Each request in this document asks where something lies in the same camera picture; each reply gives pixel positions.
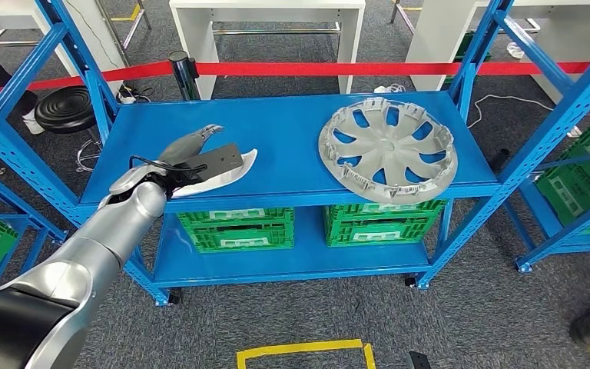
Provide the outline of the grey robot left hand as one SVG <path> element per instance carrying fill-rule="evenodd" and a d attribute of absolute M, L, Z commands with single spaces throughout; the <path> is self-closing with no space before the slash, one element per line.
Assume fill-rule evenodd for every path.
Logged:
<path fill-rule="evenodd" d="M 187 159 L 199 155 L 204 143 L 209 137 L 219 131 L 223 131 L 221 125 L 206 125 L 197 131 L 182 136 L 169 144 L 160 154 L 158 160 L 168 165 L 178 165 Z"/>

